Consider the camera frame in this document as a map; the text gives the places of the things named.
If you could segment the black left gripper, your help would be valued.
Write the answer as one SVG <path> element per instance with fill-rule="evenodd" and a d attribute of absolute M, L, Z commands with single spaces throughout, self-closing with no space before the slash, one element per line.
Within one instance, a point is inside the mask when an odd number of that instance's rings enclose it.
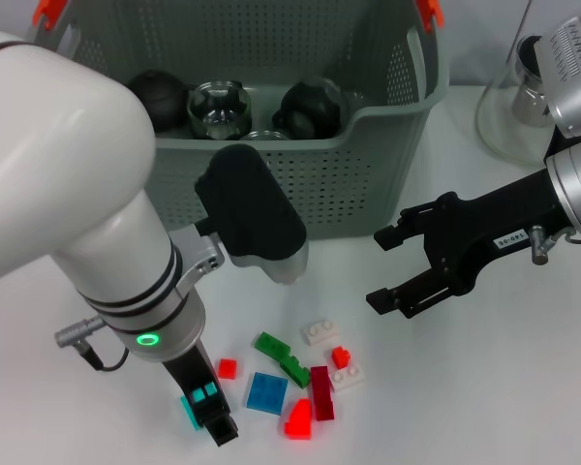
<path fill-rule="evenodd" d="M 185 396 L 191 394 L 191 411 L 197 424 L 204 427 L 218 447 L 237 437 L 237 426 L 213 364 L 198 341 L 185 354 L 163 363 Z"/>

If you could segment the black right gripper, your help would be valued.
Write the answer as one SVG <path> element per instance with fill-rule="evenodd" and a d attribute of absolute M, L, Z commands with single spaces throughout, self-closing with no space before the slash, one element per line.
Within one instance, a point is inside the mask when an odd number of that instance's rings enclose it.
<path fill-rule="evenodd" d="M 398 310 L 407 319 L 452 296 L 470 292 L 489 263 L 528 248 L 528 238 L 499 246 L 496 241 L 540 226 L 547 234 L 569 226 L 547 170 L 540 170 L 479 198 L 463 201 L 454 194 L 443 201 L 408 207 L 395 225 L 374 233 L 384 251 L 423 235 L 432 269 L 392 289 L 366 295 L 378 314 Z"/>

